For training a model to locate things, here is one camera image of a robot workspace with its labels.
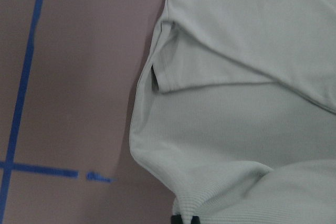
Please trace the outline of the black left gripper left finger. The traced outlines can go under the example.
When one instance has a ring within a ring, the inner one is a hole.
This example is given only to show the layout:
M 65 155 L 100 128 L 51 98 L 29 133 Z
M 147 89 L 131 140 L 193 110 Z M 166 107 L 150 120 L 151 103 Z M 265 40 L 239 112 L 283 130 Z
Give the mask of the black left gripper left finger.
M 181 214 L 171 215 L 170 224 L 183 224 L 183 219 L 182 219 Z

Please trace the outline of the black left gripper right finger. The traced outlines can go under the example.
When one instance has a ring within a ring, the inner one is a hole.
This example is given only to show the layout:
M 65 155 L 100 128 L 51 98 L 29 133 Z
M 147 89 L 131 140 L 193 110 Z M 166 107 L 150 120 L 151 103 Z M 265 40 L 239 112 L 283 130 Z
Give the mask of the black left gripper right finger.
M 198 215 L 198 212 L 194 212 L 194 213 L 192 213 L 192 216 L 191 216 L 191 222 L 190 222 L 190 224 L 200 224 L 199 222 L 199 219 L 200 217 L 199 217 L 199 215 Z

